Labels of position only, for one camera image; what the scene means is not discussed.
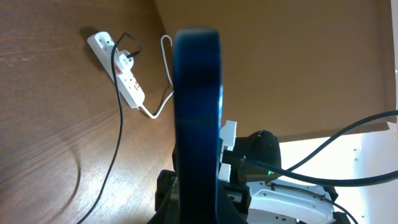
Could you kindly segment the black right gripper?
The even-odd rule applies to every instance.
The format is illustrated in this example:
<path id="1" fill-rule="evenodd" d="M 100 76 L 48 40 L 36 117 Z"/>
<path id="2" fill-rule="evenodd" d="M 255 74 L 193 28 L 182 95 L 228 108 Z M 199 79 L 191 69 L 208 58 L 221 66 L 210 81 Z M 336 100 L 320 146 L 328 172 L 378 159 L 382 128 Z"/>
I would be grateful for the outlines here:
<path id="1" fill-rule="evenodd" d="M 218 182 L 218 223 L 246 223 L 251 203 L 250 189 L 246 185 Z M 162 170 L 157 178 L 155 215 L 149 224 L 180 222 L 180 196 L 175 171 Z"/>

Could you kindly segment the blue Samsung Galaxy smartphone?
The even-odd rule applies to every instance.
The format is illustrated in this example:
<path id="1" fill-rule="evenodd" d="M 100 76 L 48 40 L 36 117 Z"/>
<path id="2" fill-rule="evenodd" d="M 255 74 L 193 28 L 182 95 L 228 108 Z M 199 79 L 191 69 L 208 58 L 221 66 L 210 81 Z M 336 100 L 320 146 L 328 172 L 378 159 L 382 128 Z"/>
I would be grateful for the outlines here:
<path id="1" fill-rule="evenodd" d="M 182 29 L 173 54 L 181 223 L 217 223 L 222 111 L 220 37 Z"/>

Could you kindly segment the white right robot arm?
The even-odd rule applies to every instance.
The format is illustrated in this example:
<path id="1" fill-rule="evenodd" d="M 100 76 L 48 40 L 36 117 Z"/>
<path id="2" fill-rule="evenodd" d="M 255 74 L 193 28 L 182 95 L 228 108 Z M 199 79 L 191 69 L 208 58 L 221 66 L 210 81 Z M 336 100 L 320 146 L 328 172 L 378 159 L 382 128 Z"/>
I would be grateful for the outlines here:
<path id="1" fill-rule="evenodd" d="M 206 162 L 196 157 L 182 158 L 178 146 L 172 157 L 174 170 L 163 170 L 157 178 L 155 215 L 151 223 L 211 223 L 211 212 L 218 223 L 356 223 L 356 219 L 336 203 L 334 187 L 324 184 L 300 185 L 282 180 L 269 169 L 245 164 L 245 159 L 281 167 L 279 141 L 261 130 L 248 137 L 236 137 L 236 128 L 219 132 L 219 164 L 213 173 L 217 195 L 205 198 Z"/>

